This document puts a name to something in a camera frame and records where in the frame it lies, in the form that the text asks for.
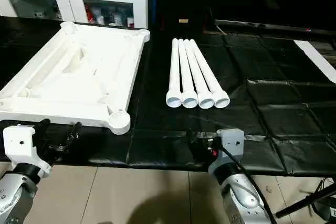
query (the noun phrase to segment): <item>bottle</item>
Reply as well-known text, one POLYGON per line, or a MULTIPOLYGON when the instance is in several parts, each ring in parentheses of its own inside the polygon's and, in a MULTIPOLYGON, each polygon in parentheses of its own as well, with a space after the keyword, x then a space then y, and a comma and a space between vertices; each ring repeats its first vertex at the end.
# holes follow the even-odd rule
POLYGON ((100 15, 100 16, 97 18, 97 23, 98 23, 99 25, 105 25, 104 16, 100 15))
POLYGON ((114 23, 116 26, 123 26, 121 13, 114 14, 114 23))
POLYGON ((85 10, 86 10, 86 15, 88 16, 88 22, 91 24, 94 24, 94 18, 93 18, 93 14, 89 8, 89 6, 87 4, 85 4, 85 10))
POLYGON ((134 18, 133 17, 127 17, 127 26, 134 28, 134 18))

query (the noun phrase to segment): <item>white pipe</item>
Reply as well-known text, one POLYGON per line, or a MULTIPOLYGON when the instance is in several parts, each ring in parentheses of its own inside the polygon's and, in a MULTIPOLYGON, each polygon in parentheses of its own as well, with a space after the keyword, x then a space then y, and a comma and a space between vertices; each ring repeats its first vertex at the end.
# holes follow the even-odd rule
POLYGON ((197 94, 194 90, 193 79, 191 77, 187 54, 185 51, 183 39, 178 40, 180 64, 181 64, 181 76, 182 76, 182 104, 186 108, 194 108, 198 104, 197 94))
POLYGON ((169 90, 166 95, 166 103, 171 108, 177 108, 182 104, 182 94, 180 90, 180 63, 178 61, 178 43, 179 42, 177 39, 173 39, 169 90))
POLYGON ((197 90, 198 105, 202 109, 209 109, 215 104, 212 98, 212 94, 209 91, 205 83, 202 72, 195 58, 193 48, 191 47, 191 43, 188 39, 184 40, 184 46, 187 52, 189 66, 190 66, 191 73, 193 75, 194 83, 195 83, 196 90, 197 90))
POLYGON ((214 73, 211 71, 208 63, 204 59, 204 56, 200 49, 198 48, 196 42, 191 39, 191 46, 193 48, 196 60, 198 65, 203 73, 203 76, 206 80, 206 83, 209 86, 210 91, 213 94, 213 99, 215 101, 216 108, 224 108, 229 105, 230 98, 227 93, 222 89, 221 85, 219 85, 214 73))

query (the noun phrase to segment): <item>black tablecloth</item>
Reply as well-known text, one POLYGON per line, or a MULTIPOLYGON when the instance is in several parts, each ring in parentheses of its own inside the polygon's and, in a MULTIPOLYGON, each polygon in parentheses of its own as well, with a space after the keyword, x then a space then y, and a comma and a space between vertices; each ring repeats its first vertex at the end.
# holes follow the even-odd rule
MULTIPOLYGON (((0 18, 0 87, 55 34, 58 22, 0 18)), ((254 174, 336 175, 336 86, 293 41, 246 36, 194 38, 231 98, 224 109, 172 109, 165 104, 171 41, 152 32, 145 44, 121 136, 84 126, 71 155, 60 163, 131 168, 206 170, 194 161, 186 130, 245 132, 242 163, 254 174)), ((0 130, 14 121, 1 121, 0 130)), ((64 139, 69 125, 53 124, 46 137, 64 139)), ((6 160, 0 134, 0 160, 6 160)))

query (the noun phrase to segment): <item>round corner leg socket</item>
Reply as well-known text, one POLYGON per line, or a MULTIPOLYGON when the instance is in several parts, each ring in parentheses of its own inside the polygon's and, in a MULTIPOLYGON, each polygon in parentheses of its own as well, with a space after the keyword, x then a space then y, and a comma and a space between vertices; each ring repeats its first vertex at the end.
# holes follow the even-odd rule
POLYGON ((125 134, 131 128, 131 117, 126 111, 116 111, 110 115, 110 126, 116 135, 125 134))

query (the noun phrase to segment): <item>black cable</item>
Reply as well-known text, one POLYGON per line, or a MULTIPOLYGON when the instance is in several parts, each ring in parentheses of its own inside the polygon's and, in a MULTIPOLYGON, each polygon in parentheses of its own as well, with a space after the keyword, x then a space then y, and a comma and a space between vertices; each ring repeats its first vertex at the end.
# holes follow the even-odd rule
POLYGON ((269 219, 271 221, 272 224, 277 224, 272 211, 266 201, 266 198, 264 197, 263 193, 261 192, 259 186, 257 185, 257 183, 254 181, 254 179, 251 177, 251 175, 249 174, 249 172, 244 168, 244 166, 226 149, 224 148, 224 146, 222 144, 220 144, 220 146, 213 146, 213 148, 219 149, 221 151, 223 151, 230 159, 232 159, 232 161, 241 169, 241 171, 246 175, 246 177, 250 180, 250 182, 252 183, 252 185, 254 186, 254 188, 257 190, 258 194, 260 195, 262 201, 264 202, 264 208, 266 210, 266 213, 269 216, 269 219))

